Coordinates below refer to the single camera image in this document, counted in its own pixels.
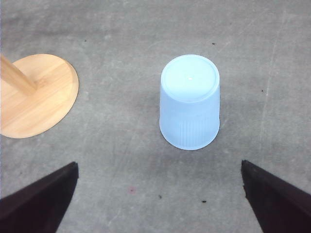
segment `wooden base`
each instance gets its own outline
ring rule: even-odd
[[[69,112],[79,80],[67,61],[50,54],[31,55],[13,64],[37,87],[33,94],[25,95],[1,80],[1,134],[31,137],[48,130]]]

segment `concrete floor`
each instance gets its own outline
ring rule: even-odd
[[[309,0],[2,1],[3,54],[63,57],[80,89],[52,129],[1,138],[1,195],[76,161],[59,233],[260,233],[242,159],[311,193],[310,11]],[[187,53],[221,76],[221,129],[197,151],[158,127],[161,71]]]

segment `pink stain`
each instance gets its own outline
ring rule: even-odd
[[[135,188],[134,186],[129,186],[129,187],[128,187],[128,192],[129,192],[130,194],[135,194],[135,193],[136,193],[136,188]]]

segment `upside-down cup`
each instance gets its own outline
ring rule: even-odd
[[[216,137],[220,121],[220,80],[207,58],[188,54],[163,69],[160,88],[160,130],[173,146],[197,150]]]

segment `wooden pole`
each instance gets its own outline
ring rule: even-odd
[[[1,78],[25,95],[32,95],[36,84],[1,54]]]

